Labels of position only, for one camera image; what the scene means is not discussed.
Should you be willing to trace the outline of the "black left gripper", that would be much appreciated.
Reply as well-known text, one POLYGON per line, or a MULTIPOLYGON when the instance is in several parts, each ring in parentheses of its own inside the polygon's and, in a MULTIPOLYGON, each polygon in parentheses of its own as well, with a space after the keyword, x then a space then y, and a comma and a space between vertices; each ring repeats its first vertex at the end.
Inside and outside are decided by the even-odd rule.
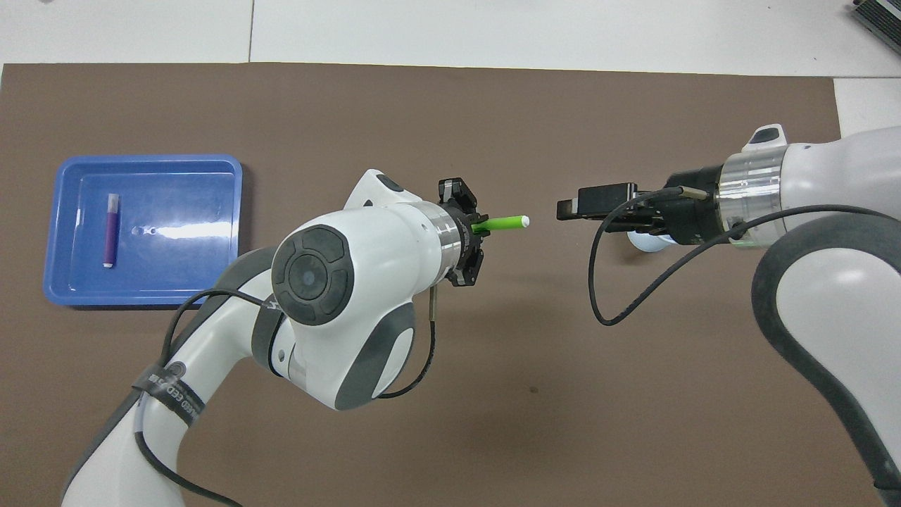
POLYGON ((471 287, 476 284, 485 254, 480 250, 482 235, 475 233, 473 224, 486 221, 487 215, 477 210, 477 198, 461 177, 447 177, 438 183, 439 206, 450 206, 460 238, 459 259, 447 274, 454 287, 471 287))

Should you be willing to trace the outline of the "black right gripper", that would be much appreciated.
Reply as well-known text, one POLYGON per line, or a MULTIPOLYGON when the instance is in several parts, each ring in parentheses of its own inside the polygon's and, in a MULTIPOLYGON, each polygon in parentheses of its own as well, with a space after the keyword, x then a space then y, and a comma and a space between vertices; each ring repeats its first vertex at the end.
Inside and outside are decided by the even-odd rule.
MULTIPOLYGON (((677 244, 707 243, 724 233, 717 201, 722 171, 721 165, 711 165, 670 175, 666 187, 692 187, 711 194, 711 197, 707 200, 660 200, 657 211, 649 204, 634 204, 612 219, 606 233, 665 233, 677 244)), ((576 198, 557 202, 556 219, 602 220, 641 193, 634 182, 580 187, 576 198)))

